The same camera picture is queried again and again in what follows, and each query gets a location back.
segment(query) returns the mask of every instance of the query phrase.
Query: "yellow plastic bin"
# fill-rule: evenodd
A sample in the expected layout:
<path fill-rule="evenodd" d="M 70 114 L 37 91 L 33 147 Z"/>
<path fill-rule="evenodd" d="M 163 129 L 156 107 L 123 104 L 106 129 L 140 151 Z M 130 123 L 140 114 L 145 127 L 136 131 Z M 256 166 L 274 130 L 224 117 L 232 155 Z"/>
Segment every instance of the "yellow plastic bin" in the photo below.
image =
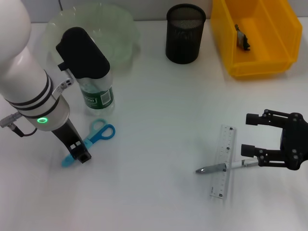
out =
<path fill-rule="evenodd" d="M 235 24 L 250 51 L 236 46 Z M 297 61 L 302 25 L 287 0 L 213 0 L 211 25 L 224 65 L 237 79 L 284 72 Z"/>

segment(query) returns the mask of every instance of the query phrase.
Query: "black mesh pen holder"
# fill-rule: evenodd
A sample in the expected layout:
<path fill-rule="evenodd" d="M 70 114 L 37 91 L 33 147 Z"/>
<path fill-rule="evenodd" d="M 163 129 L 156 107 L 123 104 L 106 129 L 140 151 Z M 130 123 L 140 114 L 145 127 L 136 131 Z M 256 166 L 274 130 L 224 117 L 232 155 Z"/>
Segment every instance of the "black mesh pen holder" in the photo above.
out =
<path fill-rule="evenodd" d="M 180 4 L 167 13 L 166 56 L 177 64 L 189 64 L 199 55 L 204 11 L 192 4 Z"/>

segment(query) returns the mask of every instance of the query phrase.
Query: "ruler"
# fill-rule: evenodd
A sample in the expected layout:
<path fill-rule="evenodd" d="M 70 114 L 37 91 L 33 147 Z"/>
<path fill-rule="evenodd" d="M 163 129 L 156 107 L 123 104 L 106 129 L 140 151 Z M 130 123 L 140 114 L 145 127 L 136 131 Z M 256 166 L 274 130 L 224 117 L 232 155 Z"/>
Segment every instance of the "ruler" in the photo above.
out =
<path fill-rule="evenodd" d="M 226 167 L 221 171 L 213 173 L 211 196 L 221 199 L 227 196 L 235 138 L 235 127 L 221 126 L 215 164 L 225 164 Z"/>

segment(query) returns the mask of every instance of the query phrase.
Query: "scissors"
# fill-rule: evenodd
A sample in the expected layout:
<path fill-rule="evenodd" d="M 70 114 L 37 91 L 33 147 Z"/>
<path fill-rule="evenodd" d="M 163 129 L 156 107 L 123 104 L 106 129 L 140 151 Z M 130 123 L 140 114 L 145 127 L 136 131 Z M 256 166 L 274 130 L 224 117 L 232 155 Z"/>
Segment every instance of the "scissors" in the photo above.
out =
<path fill-rule="evenodd" d="M 102 123 L 102 125 L 95 129 L 95 125 L 97 123 Z M 103 136 L 103 133 L 107 129 L 112 130 L 112 134 L 110 136 Z M 87 149 L 89 149 L 94 143 L 96 143 L 99 140 L 109 140 L 112 137 L 114 137 L 116 129 L 113 125 L 108 124 L 106 120 L 104 119 L 96 119 L 92 122 L 90 125 L 90 134 L 83 140 L 85 146 Z M 69 154 L 64 160 L 62 161 L 62 167 L 69 167 L 74 163 L 75 159 L 72 157 L 71 154 Z"/>

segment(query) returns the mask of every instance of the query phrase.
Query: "silver pen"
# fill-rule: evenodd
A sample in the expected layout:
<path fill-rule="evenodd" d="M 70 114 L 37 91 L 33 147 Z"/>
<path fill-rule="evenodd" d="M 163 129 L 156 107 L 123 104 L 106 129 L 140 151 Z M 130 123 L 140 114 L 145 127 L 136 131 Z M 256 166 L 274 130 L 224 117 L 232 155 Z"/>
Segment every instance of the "silver pen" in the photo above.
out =
<path fill-rule="evenodd" d="M 258 159 L 251 158 L 251 159 L 232 162 L 231 169 L 240 168 L 240 167 L 253 167 L 257 165 L 258 165 Z M 227 171 L 227 166 L 225 163 L 200 168 L 196 170 L 196 173 L 208 174 L 208 173 L 220 172 L 220 171 Z"/>

